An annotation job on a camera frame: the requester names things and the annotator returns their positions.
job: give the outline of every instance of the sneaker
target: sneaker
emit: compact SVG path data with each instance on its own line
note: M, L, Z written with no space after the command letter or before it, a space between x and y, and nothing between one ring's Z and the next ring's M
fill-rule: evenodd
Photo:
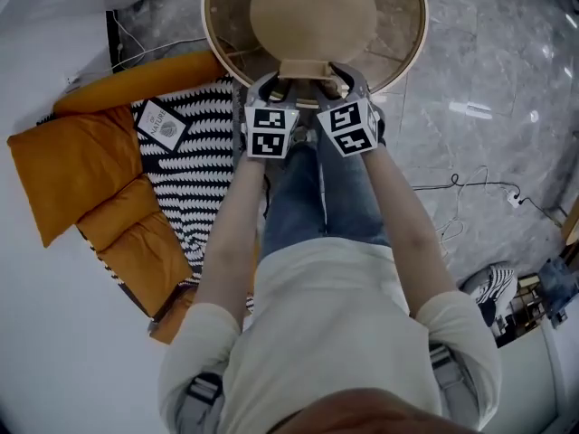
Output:
M507 262L492 264L466 280L460 288L482 309L494 303L495 319L507 312L508 304L517 293L517 275Z

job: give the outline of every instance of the small card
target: small card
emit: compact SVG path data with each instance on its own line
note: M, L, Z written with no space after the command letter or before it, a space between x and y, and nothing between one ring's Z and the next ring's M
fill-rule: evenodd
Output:
M172 153L185 137L184 132L188 126L174 111L167 110L154 99L148 99L137 119L136 128Z

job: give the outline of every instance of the marble floor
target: marble floor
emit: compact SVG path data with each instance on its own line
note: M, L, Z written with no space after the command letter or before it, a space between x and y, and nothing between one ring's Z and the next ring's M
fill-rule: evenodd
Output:
M569 0L428 0L420 59L377 100L386 141L412 185L504 181L542 207L579 194L579 16ZM147 48L203 37L200 0L147 0L119 20ZM136 45L124 40L128 53ZM184 43L148 55L206 47ZM559 229L513 187L421 191L457 281L490 262L536 271L562 248Z

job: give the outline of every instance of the orange cushion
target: orange cushion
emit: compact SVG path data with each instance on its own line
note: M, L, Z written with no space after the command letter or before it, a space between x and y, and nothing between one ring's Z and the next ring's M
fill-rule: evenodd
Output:
M181 323L183 323L185 319L187 310L189 310L189 307L193 304L195 293L196 289L188 289L175 301L171 309L151 332L150 336L153 339L163 344L171 344L173 342L181 327Z
M175 286L192 275L175 232L162 212L125 231L99 257L154 316Z
M142 173L133 125L125 106L8 138L44 247Z
M192 89L213 82L224 74L225 68L213 52L187 53L148 62L92 82L57 101L53 111L58 117L101 111Z
M97 252L105 250L135 223L159 211L148 178L141 175L80 219L76 226Z

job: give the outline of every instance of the blue jeans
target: blue jeans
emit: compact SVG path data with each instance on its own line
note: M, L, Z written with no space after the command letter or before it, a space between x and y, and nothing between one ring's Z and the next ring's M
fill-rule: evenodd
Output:
M318 136L318 149L304 143L289 151L265 224L261 259L326 236L389 246L362 157L342 157L321 127ZM318 164L324 178L325 211Z

